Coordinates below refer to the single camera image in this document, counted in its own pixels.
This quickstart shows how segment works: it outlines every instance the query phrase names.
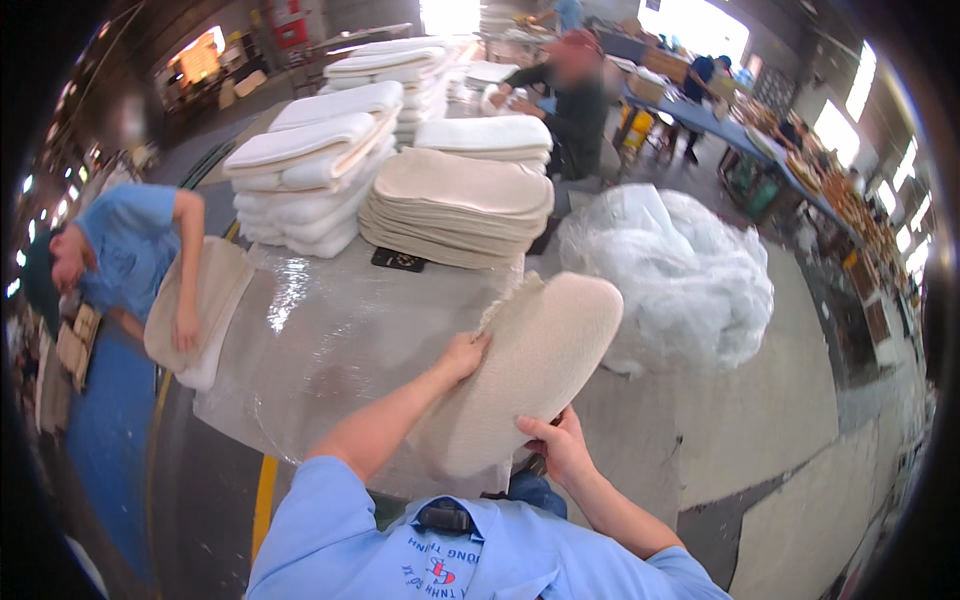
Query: concrete floor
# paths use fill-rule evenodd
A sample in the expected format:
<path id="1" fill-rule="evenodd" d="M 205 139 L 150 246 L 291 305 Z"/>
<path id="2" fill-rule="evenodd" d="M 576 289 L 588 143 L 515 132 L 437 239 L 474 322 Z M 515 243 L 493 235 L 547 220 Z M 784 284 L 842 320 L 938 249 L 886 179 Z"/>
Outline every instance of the concrete floor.
<path id="1" fill-rule="evenodd" d="M 177 183 L 210 147 L 232 139 L 260 112 L 291 96 L 289 84 L 278 78 L 270 80 L 261 90 L 239 100 L 233 107 L 211 115 L 212 118 L 198 128 L 196 135 L 161 157 L 162 163 L 148 175 L 149 181 Z M 615 121 L 616 117 L 612 115 L 614 125 Z M 681 159 L 683 143 L 680 146 L 675 159 L 659 164 L 652 159 L 651 149 L 646 148 L 624 182 L 652 182 L 660 188 L 676 189 L 696 197 L 718 214 L 742 220 L 715 174 L 725 145 L 709 136 L 702 139 L 697 148 L 700 166 L 684 163 Z M 229 184 L 201 186 L 198 191 L 207 200 L 207 232 L 223 234 L 235 214 L 230 203 Z M 822 326 L 827 335 L 829 324 L 822 323 Z M 838 381 L 838 358 L 831 353 L 830 359 L 837 384 L 841 432 L 852 431 L 869 420 L 885 420 L 888 428 L 900 430 L 902 415 L 891 416 L 890 410 L 884 412 L 884 407 L 903 406 L 916 395 L 919 381 L 916 360 L 904 360 L 899 369 L 866 386 L 856 387 L 848 381 Z M 191 391 L 179 387 L 176 381 L 172 383 L 157 430 L 158 447 L 162 452 L 158 454 L 160 458 L 154 471 L 148 473 L 153 480 L 153 497 L 148 502 L 153 506 L 151 542 L 157 583 L 167 597 L 237 598 L 249 577 L 253 502 L 262 455 L 197 420 L 192 413 L 192 400 Z M 892 440 L 901 437 L 888 436 Z M 616 439 L 590 440 L 589 443 L 598 451 L 609 454 L 616 453 L 621 445 Z M 718 585 L 727 588 L 731 583 L 744 514 L 781 487 L 790 472 L 802 465 L 797 464 L 784 474 L 756 482 L 727 497 L 679 512 L 676 519 L 678 533 Z M 273 510 L 289 490 L 294 471 L 292 466 L 280 463 L 273 489 Z M 877 513 L 880 504 L 875 501 L 871 515 Z M 97 554 L 99 558 L 93 557 L 97 563 L 116 561 L 115 557 L 108 556 L 107 551 Z M 138 595 L 124 584 L 123 577 L 113 577 L 108 586 L 116 597 Z"/>

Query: plastic-wrapped bundle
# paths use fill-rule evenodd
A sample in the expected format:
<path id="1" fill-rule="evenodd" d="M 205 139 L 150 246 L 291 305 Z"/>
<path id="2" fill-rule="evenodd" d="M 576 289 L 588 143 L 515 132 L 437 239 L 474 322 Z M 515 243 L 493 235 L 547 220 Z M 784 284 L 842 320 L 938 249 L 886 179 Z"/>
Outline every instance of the plastic-wrapped bundle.
<path id="1" fill-rule="evenodd" d="M 623 295 L 608 369 L 732 369 L 760 349 L 774 289 L 754 228 L 739 231 L 691 196 L 644 183 L 609 189 L 558 236 L 565 270 L 607 279 Z"/>

